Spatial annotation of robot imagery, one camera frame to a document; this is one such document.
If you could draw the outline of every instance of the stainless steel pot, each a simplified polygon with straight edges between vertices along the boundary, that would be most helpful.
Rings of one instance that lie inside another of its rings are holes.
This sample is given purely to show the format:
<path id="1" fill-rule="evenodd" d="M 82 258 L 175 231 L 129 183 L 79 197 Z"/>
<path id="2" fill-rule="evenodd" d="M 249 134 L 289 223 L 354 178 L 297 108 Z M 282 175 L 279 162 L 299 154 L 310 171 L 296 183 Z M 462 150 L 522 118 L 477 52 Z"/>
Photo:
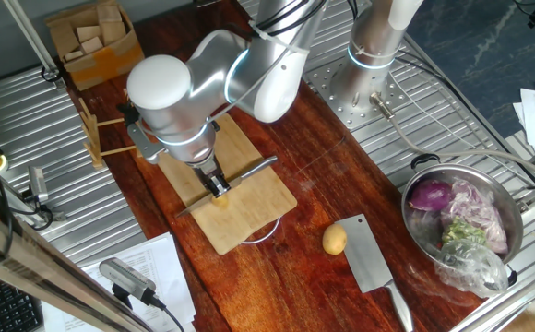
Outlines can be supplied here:
<path id="1" fill-rule="evenodd" d="M 439 162 L 440 159 L 435 155 L 421 155 L 413 160 L 411 163 L 411 168 L 415 170 L 415 167 L 418 164 L 429 160 L 437 160 Z M 439 260 L 435 259 L 435 255 L 438 253 L 437 248 L 425 240 L 429 239 L 429 237 L 422 237 L 421 230 L 416 229 L 417 225 L 413 222 L 410 222 L 411 216 L 415 210 L 411 208 L 408 203 L 410 201 L 413 189 L 419 182 L 434 179 L 450 184 L 454 182 L 455 178 L 470 182 L 481 192 L 491 191 L 493 193 L 493 205 L 499 211 L 499 215 L 505 230 L 505 235 L 507 237 L 506 242 L 509 251 L 506 255 L 501 255 L 504 264 L 507 264 L 517 255 L 517 253 L 519 253 L 519 249 L 522 244 L 522 237 L 524 235 L 524 224 L 522 222 L 522 216 L 519 212 L 519 207 L 512 196 L 501 184 L 495 181 L 494 178 L 468 166 L 440 163 L 417 172 L 415 176 L 413 176 L 413 178 L 407 183 L 407 186 L 403 192 L 401 205 L 403 220 L 405 221 L 405 225 L 407 226 L 407 230 L 409 231 L 411 237 L 430 258 L 439 264 L 443 264 Z M 437 230 L 427 231 L 438 231 L 437 234 L 426 235 L 429 235 L 433 238 L 441 238 L 441 229 L 438 228 Z"/>

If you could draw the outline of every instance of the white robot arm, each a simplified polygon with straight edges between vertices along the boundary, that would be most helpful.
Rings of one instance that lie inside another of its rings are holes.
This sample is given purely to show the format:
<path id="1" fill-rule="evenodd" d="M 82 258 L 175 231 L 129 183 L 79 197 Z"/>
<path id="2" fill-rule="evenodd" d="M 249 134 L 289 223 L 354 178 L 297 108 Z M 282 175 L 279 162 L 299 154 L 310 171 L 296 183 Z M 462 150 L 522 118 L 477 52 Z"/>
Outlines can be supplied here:
<path id="1" fill-rule="evenodd" d="M 338 98 L 352 107 L 367 108 L 368 98 L 360 100 L 360 95 L 384 94 L 388 67 L 421 2 L 376 0 L 361 13 L 352 29 L 347 64 L 333 76 Z M 186 63 L 156 55 L 130 73 L 128 95 L 140 116 L 164 149 L 193 167 L 214 196 L 230 187 L 214 156 L 216 135 L 210 116 L 224 104 L 231 105 L 228 109 L 236 105 L 264 123 L 287 112 L 327 3 L 263 0 L 249 47 L 241 37 L 216 30 Z M 128 132 L 137 135 L 136 130 Z"/>

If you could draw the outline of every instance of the kitchen knife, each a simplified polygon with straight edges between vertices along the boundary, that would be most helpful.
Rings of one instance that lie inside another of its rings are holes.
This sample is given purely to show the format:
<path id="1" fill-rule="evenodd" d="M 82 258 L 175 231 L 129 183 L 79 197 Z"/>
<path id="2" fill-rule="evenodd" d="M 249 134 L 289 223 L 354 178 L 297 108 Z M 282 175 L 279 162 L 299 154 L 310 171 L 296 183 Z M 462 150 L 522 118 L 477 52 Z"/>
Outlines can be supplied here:
<path id="1" fill-rule="evenodd" d="M 229 189 L 229 191 L 234 189 L 237 185 L 241 184 L 242 180 L 250 177 L 251 175 L 253 175 L 255 173 L 258 173 L 259 171 L 265 169 L 267 166 L 273 164 L 276 161 L 278 161 L 278 157 L 276 157 L 276 156 L 272 156 L 272 157 L 266 158 L 264 160 L 261 160 L 257 165 L 254 165 L 249 170 L 245 171 L 243 173 L 243 175 L 241 175 L 238 178 L 230 181 L 229 182 L 229 186 L 231 187 L 231 189 Z M 185 210 L 180 212 L 175 217 L 176 218 L 180 218 L 182 216 L 185 216 L 187 214 L 192 213 L 193 210 L 195 210 L 197 208 L 200 208 L 200 207 L 204 206 L 205 204 L 207 204 L 208 202 L 210 202 L 212 200 L 212 197 L 213 197 L 212 194 L 208 194 L 208 195 L 198 199 L 196 202 L 194 202 L 194 204 L 192 204 L 191 206 L 187 207 Z"/>
<path id="2" fill-rule="evenodd" d="M 365 293 L 380 287 L 387 288 L 403 328 L 407 332 L 413 331 L 409 307 L 395 285 L 393 275 L 390 274 L 366 217 L 358 215 L 336 223 L 343 226 L 348 234 L 345 256 L 348 258 L 353 276 L 358 281 L 360 291 Z"/>

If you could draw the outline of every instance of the cutting board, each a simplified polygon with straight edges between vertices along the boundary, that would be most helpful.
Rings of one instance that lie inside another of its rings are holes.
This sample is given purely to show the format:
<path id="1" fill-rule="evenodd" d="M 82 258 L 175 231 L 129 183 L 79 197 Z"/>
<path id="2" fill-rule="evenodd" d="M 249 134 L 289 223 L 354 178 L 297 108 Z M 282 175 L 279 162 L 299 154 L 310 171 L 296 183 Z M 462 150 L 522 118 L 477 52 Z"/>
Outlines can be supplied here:
<path id="1" fill-rule="evenodd" d="M 230 181 L 264 157 L 228 114 L 220 117 L 217 123 L 220 131 L 216 137 L 215 154 L 225 178 Z M 161 153 L 159 167 L 186 206 L 208 194 L 194 171 L 183 162 Z M 296 198 L 274 170 L 267 167 L 243 180 L 220 201 L 213 200 L 197 208 L 192 216 L 216 252 L 224 255 L 295 207 Z"/>

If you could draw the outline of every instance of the wooden countertop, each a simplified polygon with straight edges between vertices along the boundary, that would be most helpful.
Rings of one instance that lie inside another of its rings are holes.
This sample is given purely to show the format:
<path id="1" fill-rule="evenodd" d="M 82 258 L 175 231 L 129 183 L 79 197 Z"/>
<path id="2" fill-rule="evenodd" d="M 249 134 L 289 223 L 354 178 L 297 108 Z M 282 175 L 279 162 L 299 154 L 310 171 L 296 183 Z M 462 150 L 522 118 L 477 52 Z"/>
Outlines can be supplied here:
<path id="1" fill-rule="evenodd" d="M 228 23 L 246 27 L 232 1 L 183 7 L 136 24 L 145 56 L 186 60 L 201 39 Z M 121 117 L 126 76 L 79 92 L 99 121 Z M 410 238 L 400 193 L 363 152 L 350 132 L 306 84 L 291 110 L 275 124 L 260 124 L 233 110 L 232 118 L 259 152 L 277 155 L 273 166 L 298 200 L 274 235 L 258 245 L 216 254 L 161 170 L 133 152 L 105 157 L 148 238 L 170 231 L 196 306 L 198 331 L 400 331 L 385 289 L 362 294 L 345 255 L 321 246 L 331 223 L 363 213 L 413 316 L 416 331 L 447 331 L 482 301 L 442 284 L 434 265 Z M 101 128 L 102 150 L 132 145 L 123 124 Z M 273 224 L 257 233 L 265 234 Z"/>

